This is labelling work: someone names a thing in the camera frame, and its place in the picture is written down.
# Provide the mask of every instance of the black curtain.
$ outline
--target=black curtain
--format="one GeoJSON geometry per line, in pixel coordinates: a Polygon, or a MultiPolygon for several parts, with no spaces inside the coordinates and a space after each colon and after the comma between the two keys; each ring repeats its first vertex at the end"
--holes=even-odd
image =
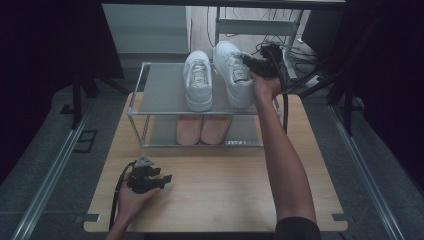
{"type": "Polygon", "coordinates": [[[364,116],[424,189],[424,18],[404,2],[390,5],[359,61],[356,95],[364,116]]]}
{"type": "Polygon", "coordinates": [[[100,2],[2,1],[2,182],[43,124],[53,94],[76,77],[83,85],[123,78],[100,2]]]}

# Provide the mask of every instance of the person's arm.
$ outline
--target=person's arm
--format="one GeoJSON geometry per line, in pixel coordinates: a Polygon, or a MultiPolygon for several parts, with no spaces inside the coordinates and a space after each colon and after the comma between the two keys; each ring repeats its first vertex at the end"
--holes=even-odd
{"type": "Polygon", "coordinates": [[[281,93],[280,82],[277,78],[265,80],[253,72],[250,75],[255,84],[255,104],[277,221],[287,217],[304,217],[316,223],[305,169],[273,105],[274,97],[281,93]]]}
{"type": "Polygon", "coordinates": [[[123,181],[119,191],[118,215],[116,216],[115,223],[106,236],[106,240],[124,239],[125,232],[132,218],[141,210],[144,203],[159,191],[159,188],[155,188],[146,193],[138,194],[129,189],[127,182],[123,181]]]}

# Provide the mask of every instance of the gray floor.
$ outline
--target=gray floor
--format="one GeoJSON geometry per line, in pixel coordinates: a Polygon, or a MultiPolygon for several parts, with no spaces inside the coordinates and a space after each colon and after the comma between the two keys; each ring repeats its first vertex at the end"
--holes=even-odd
{"type": "MultiPolygon", "coordinates": [[[[133,89],[139,68],[124,68],[125,80],[119,82],[133,89]]],[[[30,239],[103,239],[105,233],[87,233],[80,221],[89,208],[104,161],[106,160],[120,114],[127,96],[98,82],[100,95],[89,113],[85,131],[97,131],[88,153],[73,152],[52,192],[30,239]]],[[[380,213],[362,182],[349,149],[343,142],[325,96],[329,88],[305,99],[303,104],[328,167],[334,187],[348,220],[344,232],[323,232],[323,239],[390,239],[380,213]]],[[[0,187],[0,239],[10,239],[28,209],[52,162],[70,131],[72,116],[60,114],[72,104],[71,89],[56,93],[53,107],[44,125],[22,156],[15,169],[0,187]]],[[[355,140],[381,194],[397,219],[404,239],[423,239],[424,201],[390,150],[375,135],[361,111],[352,117],[355,140]]],[[[88,146],[78,143],[76,150],[88,146]]],[[[269,239],[270,235],[246,234],[165,234],[146,235],[145,239],[269,239]]],[[[127,239],[143,239],[130,233],[127,239]]]]}

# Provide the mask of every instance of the cable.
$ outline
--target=cable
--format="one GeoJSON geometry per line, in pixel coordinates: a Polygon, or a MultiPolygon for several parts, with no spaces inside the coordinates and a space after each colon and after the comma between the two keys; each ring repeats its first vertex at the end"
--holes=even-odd
{"type": "Polygon", "coordinates": [[[278,9],[275,9],[274,16],[272,17],[272,20],[275,20],[275,15],[277,14],[277,11],[278,11],[278,9]]]}
{"type": "Polygon", "coordinates": [[[277,36],[277,38],[280,40],[280,42],[282,43],[282,44],[286,44],[286,37],[284,37],[284,41],[279,37],[279,36],[277,36]]]}
{"type": "Polygon", "coordinates": [[[292,89],[289,91],[289,93],[297,93],[297,91],[302,88],[311,78],[313,74],[318,72],[318,68],[314,68],[310,73],[307,75],[301,77],[299,81],[297,81],[295,84],[292,85],[292,89]]]}
{"type": "Polygon", "coordinates": [[[127,172],[128,168],[130,166],[134,166],[134,164],[135,161],[128,163],[128,165],[124,168],[121,176],[119,177],[118,183],[116,184],[115,193],[113,194],[112,209],[110,210],[109,230],[112,228],[113,223],[115,222],[116,204],[118,203],[119,191],[121,190],[121,185],[124,180],[125,173],[127,172]]]}
{"type": "Polygon", "coordinates": [[[259,43],[259,44],[257,44],[257,45],[256,45],[256,52],[254,52],[254,53],[252,53],[252,54],[250,54],[250,55],[255,55],[256,53],[258,53],[258,52],[261,50],[262,45],[264,44],[265,39],[266,39],[267,37],[268,37],[268,35],[266,35],[266,36],[265,36],[264,40],[262,40],[262,42],[261,42],[261,43],[259,43]]]}
{"type": "Polygon", "coordinates": [[[281,16],[281,21],[284,20],[284,12],[286,11],[286,9],[283,9],[283,14],[281,16]]]}
{"type": "Polygon", "coordinates": [[[293,9],[292,9],[292,10],[291,10],[291,12],[290,12],[289,21],[290,21],[290,19],[291,19],[291,15],[292,15],[292,13],[293,13],[293,9]]]}
{"type": "Polygon", "coordinates": [[[298,53],[298,52],[291,52],[290,53],[290,60],[295,61],[296,63],[294,64],[295,69],[300,72],[300,73],[305,73],[305,74],[309,74],[310,71],[304,71],[301,68],[299,68],[299,65],[313,65],[314,69],[316,68],[316,58],[315,55],[310,55],[310,54],[303,54],[303,53],[298,53]],[[301,56],[305,56],[305,57],[314,57],[312,59],[305,59],[305,58],[300,58],[298,56],[296,56],[295,54],[301,55],[301,56]]]}
{"type": "Polygon", "coordinates": [[[266,14],[267,14],[267,13],[269,13],[269,11],[271,11],[271,8],[269,8],[269,9],[265,12],[265,14],[261,17],[261,20],[263,20],[263,19],[264,19],[264,17],[266,16],[266,14]]]}
{"type": "Polygon", "coordinates": [[[211,44],[212,47],[215,47],[212,44],[211,37],[209,36],[209,7],[208,7],[208,10],[206,12],[206,32],[208,33],[209,43],[211,44]]]}
{"type": "MultiPolygon", "coordinates": [[[[233,7],[233,14],[234,14],[234,16],[236,16],[236,19],[238,19],[238,16],[235,12],[234,7],[233,7]]],[[[227,18],[227,7],[224,8],[224,17],[227,18]]],[[[228,34],[228,33],[225,34],[225,36],[228,37],[228,38],[231,38],[231,37],[234,37],[234,36],[237,36],[237,35],[238,34],[228,34]]]]}
{"type": "Polygon", "coordinates": [[[289,118],[289,98],[287,96],[287,89],[286,89],[286,82],[284,82],[284,78],[283,75],[281,74],[280,68],[278,67],[279,65],[277,64],[277,61],[274,58],[274,55],[272,54],[271,51],[267,50],[270,58],[272,59],[272,62],[274,64],[274,67],[276,68],[277,72],[278,72],[278,78],[280,79],[280,84],[281,84],[281,91],[282,91],[282,95],[283,95],[283,101],[284,101],[284,107],[283,107],[283,128],[284,131],[287,134],[287,122],[288,122],[288,118],[289,118]]]}
{"type": "Polygon", "coordinates": [[[308,57],[317,57],[317,55],[315,55],[315,54],[298,53],[298,52],[295,52],[293,50],[290,51],[290,53],[298,54],[298,55],[302,55],[302,56],[308,56],[308,57]]]}

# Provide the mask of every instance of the floor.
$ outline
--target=floor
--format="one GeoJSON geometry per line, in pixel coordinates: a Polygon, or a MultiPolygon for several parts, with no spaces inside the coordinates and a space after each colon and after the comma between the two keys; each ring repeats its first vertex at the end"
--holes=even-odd
{"type": "MultiPolygon", "coordinates": [[[[191,49],[202,49],[211,54],[212,44],[209,43],[207,31],[211,39],[214,34],[213,8],[209,9],[209,27],[206,27],[208,9],[193,8],[193,30],[191,49]]],[[[251,10],[227,8],[227,17],[257,19],[272,19],[275,10],[251,10]]],[[[275,19],[288,19],[295,16],[291,10],[279,10],[275,19]]],[[[301,37],[305,18],[298,31],[301,37]]],[[[255,46],[261,43],[264,36],[222,36],[229,38],[242,51],[253,53],[255,46]]],[[[300,51],[306,54],[312,51],[302,42],[295,41],[300,51]]],[[[310,56],[299,55],[300,58],[310,59],[310,56]]],[[[313,69],[313,64],[302,61],[296,70],[299,76],[307,76],[313,69]]],[[[133,89],[137,81],[139,68],[124,66],[125,80],[117,80],[128,89],[133,89]]],[[[69,153],[66,164],[53,184],[52,192],[47,194],[46,203],[40,210],[39,219],[32,221],[30,239],[104,239],[106,233],[88,233],[83,229],[91,198],[96,189],[97,181],[106,160],[109,147],[120,114],[127,96],[109,85],[98,81],[100,95],[95,99],[83,99],[87,109],[85,126],[82,129],[82,139],[77,142],[69,153]],[[84,141],[94,138],[92,145],[84,141]]],[[[423,196],[415,188],[408,175],[392,155],[381,139],[375,135],[364,120],[362,112],[357,110],[352,116],[354,148],[359,150],[366,169],[378,187],[379,196],[394,216],[402,236],[393,238],[388,226],[393,226],[387,214],[376,207],[375,197],[365,184],[361,174],[361,165],[356,160],[358,153],[352,153],[352,143],[346,140],[343,130],[339,128],[337,114],[340,108],[330,108],[325,96],[328,88],[324,88],[303,99],[309,121],[318,141],[320,150],[328,167],[334,187],[345,212],[344,218],[349,228],[344,232],[323,232],[323,239],[356,240],[356,239],[423,239],[424,201],[423,196]]],[[[14,236],[17,226],[25,213],[34,204],[35,194],[42,186],[49,168],[62,153],[61,149],[67,138],[75,132],[70,130],[72,115],[61,114],[62,107],[72,104],[72,91],[65,88],[57,92],[52,100],[53,107],[44,125],[22,156],[15,169],[0,187],[0,239],[10,239],[14,236]]],[[[126,239],[270,239],[269,234],[149,234],[128,233],[126,239]]]]}

